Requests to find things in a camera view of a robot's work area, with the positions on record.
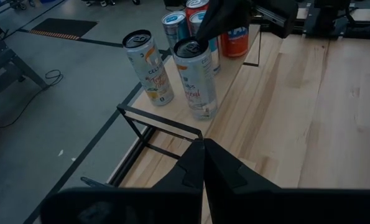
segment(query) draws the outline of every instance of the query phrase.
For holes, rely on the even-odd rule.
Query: orange can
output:
[[[194,13],[208,9],[209,0],[189,0],[186,2],[186,20],[190,27],[190,16]]]
[[[240,57],[248,51],[248,28],[239,27],[221,35],[222,54]]]

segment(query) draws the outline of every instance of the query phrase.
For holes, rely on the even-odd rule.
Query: concrete floor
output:
[[[160,49],[168,43],[160,23],[168,13],[162,0],[130,0],[115,6],[86,7],[60,0],[0,15],[0,26],[14,31],[46,18],[98,21],[83,38],[121,43],[136,29],[149,29]],[[16,32],[6,43],[41,77],[59,69],[64,79],[38,96],[20,120],[0,132],[0,223],[23,223],[138,83],[124,49]],[[0,125],[12,121],[39,87],[27,79],[0,94]],[[119,116],[63,188],[85,186],[86,176],[105,182],[135,140]]]

